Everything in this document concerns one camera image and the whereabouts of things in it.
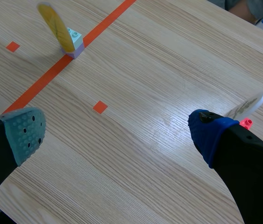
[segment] person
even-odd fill
[[[209,2],[255,24],[263,18],[263,0],[208,0]]]

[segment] blue gripper pad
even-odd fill
[[[20,166],[43,142],[46,121],[44,113],[34,107],[23,108],[0,115],[6,137]]]

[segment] wood grain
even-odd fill
[[[51,1],[83,35],[122,2]],[[0,1],[0,113],[61,56],[35,1]],[[0,208],[25,224],[242,223],[187,119],[262,90],[263,31],[205,0],[137,0],[30,102],[46,137]],[[263,106],[250,118],[263,139]]]

